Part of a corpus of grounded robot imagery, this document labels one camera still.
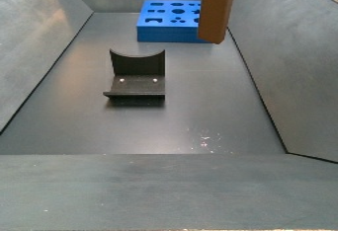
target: cutout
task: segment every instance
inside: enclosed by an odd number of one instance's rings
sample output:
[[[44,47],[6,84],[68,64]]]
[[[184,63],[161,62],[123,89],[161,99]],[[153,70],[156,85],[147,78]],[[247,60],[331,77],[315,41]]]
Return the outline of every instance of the cutout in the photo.
[[[181,9],[173,9],[172,12],[173,12],[175,14],[181,14],[181,13],[184,13],[184,10],[181,10]]]
[[[161,23],[164,19],[160,19],[160,18],[147,18],[145,19],[145,22],[159,22]]]
[[[151,6],[163,6],[164,3],[152,3]]]

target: blue foam block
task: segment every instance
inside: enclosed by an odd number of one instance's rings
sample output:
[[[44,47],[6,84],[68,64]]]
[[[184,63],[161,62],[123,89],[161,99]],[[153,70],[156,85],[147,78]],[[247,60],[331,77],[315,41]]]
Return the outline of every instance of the blue foam block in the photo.
[[[145,0],[137,41],[207,42],[196,36],[199,11],[197,0]]]

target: black bracket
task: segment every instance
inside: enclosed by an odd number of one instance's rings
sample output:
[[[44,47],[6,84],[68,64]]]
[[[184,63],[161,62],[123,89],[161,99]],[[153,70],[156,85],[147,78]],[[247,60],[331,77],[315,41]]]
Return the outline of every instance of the black bracket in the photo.
[[[113,80],[103,95],[119,97],[165,96],[165,51],[147,56],[128,56],[112,50]]]

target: brown wooden board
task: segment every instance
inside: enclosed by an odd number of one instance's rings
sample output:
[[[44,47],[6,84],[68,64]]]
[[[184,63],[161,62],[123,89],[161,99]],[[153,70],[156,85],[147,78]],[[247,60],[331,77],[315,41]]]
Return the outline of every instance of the brown wooden board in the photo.
[[[227,31],[232,0],[201,0],[197,37],[219,44]]]

